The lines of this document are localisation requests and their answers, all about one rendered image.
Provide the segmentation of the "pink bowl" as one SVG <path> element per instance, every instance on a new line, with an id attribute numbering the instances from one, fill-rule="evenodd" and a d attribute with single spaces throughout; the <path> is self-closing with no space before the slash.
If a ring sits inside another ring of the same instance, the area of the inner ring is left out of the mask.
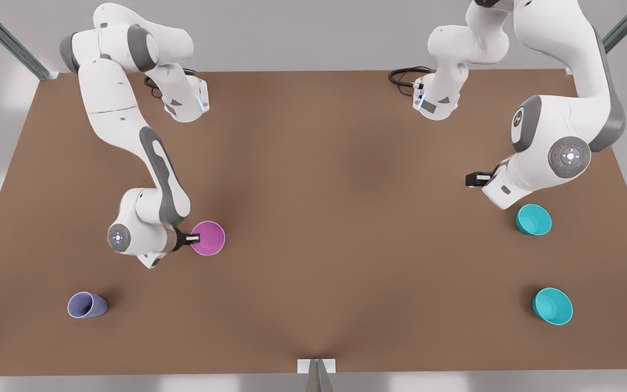
<path id="1" fill-rule="evenodd" d="M 216 255 L 224 247 L 226 236 L 221 225 L 214 221 L 203 221 L 196 225 L 191 234 L 200 234 L 199 243 L 194 243 L 191 248 L 202 256 Z"/>

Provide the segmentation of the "teal bowl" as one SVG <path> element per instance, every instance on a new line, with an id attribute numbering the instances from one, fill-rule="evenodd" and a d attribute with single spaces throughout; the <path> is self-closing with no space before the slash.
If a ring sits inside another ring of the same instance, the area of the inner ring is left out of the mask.
<path id="1" fill-rule="evenodd" d="M 515 225 L 523 234 L 542 236 L 551 230 L 552 218 L 542 206 L 525 204 L 516 213 Z"/>
<path id="2" fill-rule="evenodd" d="M 544 322 L 562 326 L 573 317 L 573 305 L 568 296 L 554 287 L 539 290 L 532 298 L 532 310 Z"/>

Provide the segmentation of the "lavender blue cup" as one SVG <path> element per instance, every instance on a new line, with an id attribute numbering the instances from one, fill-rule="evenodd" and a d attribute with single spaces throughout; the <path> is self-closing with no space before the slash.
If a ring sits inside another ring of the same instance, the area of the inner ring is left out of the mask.
<path id="1" fill-rule="evenodd" d="M 67 312 L 75 319 L 99 317 L 108 310 L 108 302 L 101 296 L 90 292 L 78 292 L 67 304 Z"/>

